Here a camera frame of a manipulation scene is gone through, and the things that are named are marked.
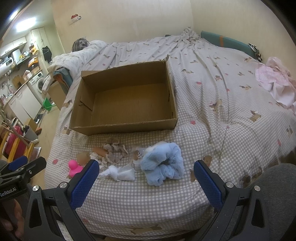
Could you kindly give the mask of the person's left hand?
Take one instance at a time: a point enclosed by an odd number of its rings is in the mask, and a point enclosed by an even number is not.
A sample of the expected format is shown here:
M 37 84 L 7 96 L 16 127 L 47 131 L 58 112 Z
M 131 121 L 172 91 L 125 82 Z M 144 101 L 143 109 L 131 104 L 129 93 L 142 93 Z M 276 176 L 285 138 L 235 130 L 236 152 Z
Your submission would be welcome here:
M 22 207 L 16 199 L 1 203 L 1 224 L 16 240 L 23 240 L 25 219 Z

